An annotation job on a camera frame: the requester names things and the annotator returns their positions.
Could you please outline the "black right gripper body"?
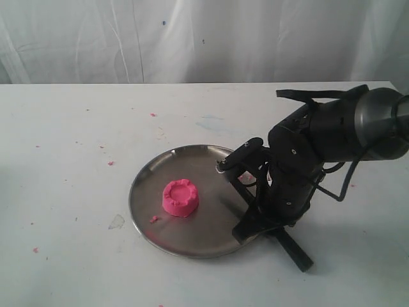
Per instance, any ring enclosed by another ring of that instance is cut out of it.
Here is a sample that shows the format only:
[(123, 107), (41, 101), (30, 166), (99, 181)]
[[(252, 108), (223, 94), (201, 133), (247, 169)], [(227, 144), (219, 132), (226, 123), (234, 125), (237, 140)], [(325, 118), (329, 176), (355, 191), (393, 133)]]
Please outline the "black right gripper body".
[(249, 140), (249, 171), (256, 177), (251, 230), (293, 225), (309, 210), (323, 168), (311, 123), (322, 110), (322, 105), (297, 109), (270, 130), (268, 146), (261, 138)]

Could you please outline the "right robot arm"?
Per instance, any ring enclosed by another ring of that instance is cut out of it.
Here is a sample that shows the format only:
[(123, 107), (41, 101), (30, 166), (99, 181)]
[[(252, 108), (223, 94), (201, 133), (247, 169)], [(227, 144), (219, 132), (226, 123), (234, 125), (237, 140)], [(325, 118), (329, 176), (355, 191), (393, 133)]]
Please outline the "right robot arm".
[(350, 163), (342, 201), (361, 161), (398, 159), (408, 152), (408, 97), (390, 88), (360, 85), (348, 91), (277, 90), (302, 103), (268, 133), (243, 146), (241, 167), (256, 179), (256, 194), (235, 227), (246, 235), (295, 224), (309, 209), (322, 180)]

